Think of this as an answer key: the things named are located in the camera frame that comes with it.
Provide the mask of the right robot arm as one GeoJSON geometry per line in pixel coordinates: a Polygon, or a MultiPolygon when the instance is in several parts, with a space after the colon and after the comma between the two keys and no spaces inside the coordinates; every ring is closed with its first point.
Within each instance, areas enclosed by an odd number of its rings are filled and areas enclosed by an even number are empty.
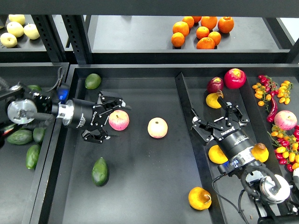
{"type": "Polygon", "coordinates": [[[218,98],[217,102],[225,115],[214,121],[201,119],[195,109],[191,109],[194,115],[192,129],[204,144],[215,140],[228,159],[218,166],[220,175],[212,180],[212,184],[224,176],[236,175],[243,186],[239,196],[247,193],[254,201],[259,224],[297,224],[299,206],[290,200],[290,184],[252,154],[254,143],[242,129],[250,122],[247,114],[223,98],[218,98]]]}

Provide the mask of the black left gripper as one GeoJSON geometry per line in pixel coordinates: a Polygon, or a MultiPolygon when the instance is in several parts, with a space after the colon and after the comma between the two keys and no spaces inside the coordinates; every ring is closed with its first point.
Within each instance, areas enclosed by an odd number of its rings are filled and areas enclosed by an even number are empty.
{"type": "Polygon", "coordinates": [[[66,102],[66,116],[63,124],[69,128],[82,129],[83,141],[103,142],[115,134],[108,134],[103,126],[106,124],[108,116],[120,108],[131,110],[131,106],[126,104],[122,96],[116,92],[100,91],[97,104],[81,99],[70,99],[66,102]]]}

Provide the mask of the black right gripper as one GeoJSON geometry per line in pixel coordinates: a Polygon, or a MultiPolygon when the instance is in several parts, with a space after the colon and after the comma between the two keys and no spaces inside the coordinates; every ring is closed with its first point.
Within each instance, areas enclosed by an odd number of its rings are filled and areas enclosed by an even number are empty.
{"type": "Polygon", "coordinates": [[[222,97],[219,97],[217,102],[225,110],[224,118],[220,118],[217,123],[208,122],[202,120],[195,109],[192,108],[191,112],[194,117],[191,129],[197,132],[203,145],[207,145],[215,139],[226,157],[231,159],[245,149],[254,146],[253,141],[240,129],[240,127],[246,126],[250,119],[246,112],[241,111],[239,105],[232,105],[222,97]]]}

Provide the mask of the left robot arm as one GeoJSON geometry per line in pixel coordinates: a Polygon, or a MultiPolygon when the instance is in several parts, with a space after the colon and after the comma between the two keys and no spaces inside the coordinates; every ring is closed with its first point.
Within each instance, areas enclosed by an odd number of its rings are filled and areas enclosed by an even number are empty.
{"type": "Polygon", "coordinates": [[[47,127],[56,119],[61,119],[67,128],[82,130],[82,139],[102,143],[110,135],[104,130],[110,114],[118,109],[131,107],[118,93],[100,91],[97,102],[77,98],[67,99],[68,89],[62,87],[65,69],[57,71],[57,81],[47,91],[31,90],[22,83],[10,86],[0,81],[0,99],[5,101],[8,117],[0,125],[0,144],[17,130],[32,124],[33,127],[47,127]]]}

